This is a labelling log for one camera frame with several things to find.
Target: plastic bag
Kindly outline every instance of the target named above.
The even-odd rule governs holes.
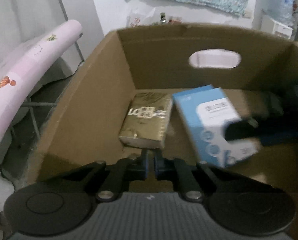
[[[147,15],[139,13],[139,10],[131,10],[127,17],[127,27],[136,27],[139,25],[151,25],[152,18],[155,14],[156,8],[153,8]]]
[[[170,16],[168,24],[180,24],[182,23],[182,17]]]
[[[294,0],[268,0],[268,15],[276,21],[293,26],[293,2]]]

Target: metal bolt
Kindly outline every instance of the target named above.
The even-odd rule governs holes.
[[[202,193],[200,191],[191,190],[186,193],[186,197],[188,199],[199,199],[202,197]]]
[[[129,159],[131,160],[136,160],[139,156],[136,153],[132,153],[131,155],[129,155]]]
[[[98,197],[101,199],[111,199],[113,198],[114,194],[113,192],[109,190],[104,190],[98,193]]]

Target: black suction cup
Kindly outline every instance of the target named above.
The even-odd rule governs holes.
[[[83,175],[81,180],[59,176],[12,194],[4,205],[4,214],[12,229],[30,236],[52,236],[80,225],[95,202],[84,188],[90,178],[105,169],[105,163],[91,166],[77,172],[78,176]]]
[[[223,227],[248,236],[269,236],[286,230],[295,206],[285,193],[215,193],[209,200],[211,216]]]
[[[220,225],[241,235],[270,236],[286,230],[295,205],[285,192],[255,180],[202,167],[216,186],[208,198],[209,214]]]

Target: black object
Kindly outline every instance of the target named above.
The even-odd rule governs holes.
[[[268,146],[298,139],[298,81],[269,95],[269,117],[252,116],[229,124],[224,131],[227,141],[257,137],[262,145]]]

